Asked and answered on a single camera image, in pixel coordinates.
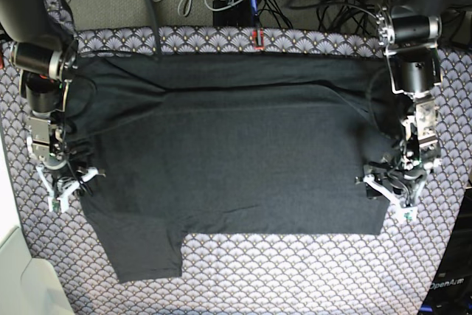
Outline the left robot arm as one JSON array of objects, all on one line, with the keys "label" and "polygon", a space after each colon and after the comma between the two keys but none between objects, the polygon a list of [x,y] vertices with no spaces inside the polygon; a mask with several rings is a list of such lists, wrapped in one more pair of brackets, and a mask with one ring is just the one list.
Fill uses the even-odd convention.
[{"label": "left robot arm", "polygon": [[385,0],[376,14],[379,45],[399,103],[398,153],[366,167],[364,183],[399,207],[417,205],[440,162],[432,95],[443,75],[438,54],[442,13],[454,0]]}]

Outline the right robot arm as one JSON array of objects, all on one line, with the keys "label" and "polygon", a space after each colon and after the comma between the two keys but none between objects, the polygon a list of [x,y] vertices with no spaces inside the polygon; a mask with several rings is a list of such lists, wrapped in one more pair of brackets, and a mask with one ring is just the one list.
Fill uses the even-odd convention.
[{"label": "right robot arm", "polygon": [[74,36],[56,24],[44,0],[1,0],[1,26],[13,40],[13,64],[21,70],[19,91],[31,114],[27,146],[38,173],[52,173],[49,197],[70,196],[81,184],[72,171],[66,144],[66,100],[77,59]]}]

